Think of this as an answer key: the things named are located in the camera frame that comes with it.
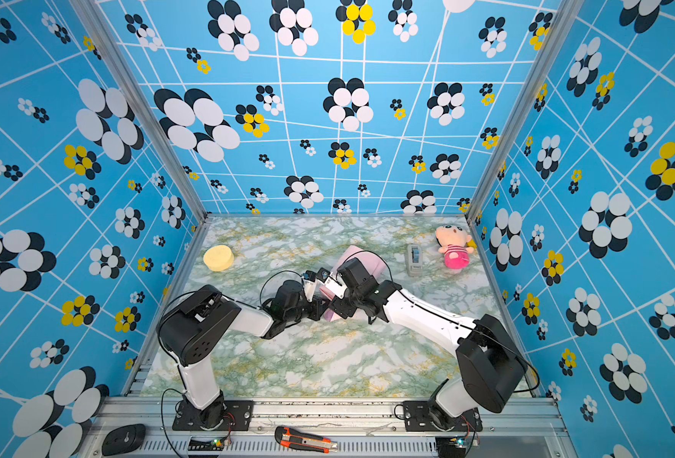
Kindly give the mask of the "purple wrapping paper sheet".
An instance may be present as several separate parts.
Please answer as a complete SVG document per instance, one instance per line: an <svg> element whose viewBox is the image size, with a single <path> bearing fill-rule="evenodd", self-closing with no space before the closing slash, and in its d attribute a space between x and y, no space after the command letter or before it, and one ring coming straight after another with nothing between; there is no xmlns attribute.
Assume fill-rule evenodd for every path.
<svg viewBox="0 0 675 458"><path fill-rule="evenodd" d="M360 262L366 268L367 272L376 278L379 278L379 276L381 276L381 273L383 273L386 269L385 264L376 255L367 253L360 246L350 245L342 253L341 257L338 259L338 261L336 261L335 265L332 267L330 271L332 278L337 280L338 278L336 275L337 270L346 260L348 260L348 258L360 260ZM325 297L328 300L334 299L335 297L334 293L324 285L320 286L320 293L323 297ZM342 320L342 318L339 315L337 315L334 311L332 311L329 308L323 314L323 318L327 322Z"/></svg>

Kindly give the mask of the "small grey white device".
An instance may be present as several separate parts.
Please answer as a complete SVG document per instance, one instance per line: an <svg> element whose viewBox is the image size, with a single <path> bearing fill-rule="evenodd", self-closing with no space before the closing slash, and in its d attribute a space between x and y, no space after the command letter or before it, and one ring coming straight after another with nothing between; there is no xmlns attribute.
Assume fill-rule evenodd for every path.
<svg viewBox="0 0 675 458"><path fill-rule="evenodd" d="M408 276L417 277L423 273L423 250L421 250L421 246L417 244L407 246L405 263Z"/></svg>

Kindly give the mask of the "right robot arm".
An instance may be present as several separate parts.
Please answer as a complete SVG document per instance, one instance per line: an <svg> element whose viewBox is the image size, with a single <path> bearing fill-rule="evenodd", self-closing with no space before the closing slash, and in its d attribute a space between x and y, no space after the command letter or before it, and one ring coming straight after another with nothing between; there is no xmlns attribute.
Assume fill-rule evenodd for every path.
<svg viewBox="0 0 675 458"><path fill-rule="evenodd" d="M430 421L441 431L476 408L500 413L530 368L502 323L491 315L479 319L453 314L408 292L397 282L379 282L356 257L337 273L320 273L333 294L330 307L343 318L357 309L370 319L408 328L457 358L460 376L447 379L427 402Z"/></svg>

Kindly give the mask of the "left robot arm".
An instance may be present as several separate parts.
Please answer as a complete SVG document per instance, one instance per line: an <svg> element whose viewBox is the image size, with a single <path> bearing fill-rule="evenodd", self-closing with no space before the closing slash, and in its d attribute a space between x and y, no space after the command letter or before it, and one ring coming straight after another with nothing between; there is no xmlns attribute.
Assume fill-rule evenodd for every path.
<svg viewBox="0 0 675 458"><path fill-rule="evenodd" d="M229 419L222 389L215 380L211 354L229 330L270 340L303 320L319 321L328 308L324 297L309 298L301 282L287 281L266 307L242 305L212 285L192 292L157 327L160 347L177 363L184 387L179 431L213 431Z"/></svg>

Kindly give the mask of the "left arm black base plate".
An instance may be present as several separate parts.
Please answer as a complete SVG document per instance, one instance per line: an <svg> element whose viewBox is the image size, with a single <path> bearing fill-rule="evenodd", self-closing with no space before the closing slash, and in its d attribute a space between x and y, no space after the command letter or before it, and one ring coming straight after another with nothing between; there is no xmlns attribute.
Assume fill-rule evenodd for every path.
<svg viewBox="0 0 675 458"><path fill-rule="evenodd" d="M247 431L253 418L253 401L216 402L197 410L188 400L176 405L173 431Z"/></svg>

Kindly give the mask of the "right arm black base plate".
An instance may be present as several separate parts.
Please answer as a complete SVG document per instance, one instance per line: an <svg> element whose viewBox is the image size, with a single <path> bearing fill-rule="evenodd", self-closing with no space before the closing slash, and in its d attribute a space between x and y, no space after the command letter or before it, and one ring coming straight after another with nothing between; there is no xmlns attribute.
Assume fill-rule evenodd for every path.
<svg viewBox="0 0 675 458"><path fill-rule="evenodd" d="M400 404L407 432L459 432L473 433L483 430L483 422L479 410L467 410L456 418L437 421L438 415L432 416L427 401L403 401Z"/></svg>

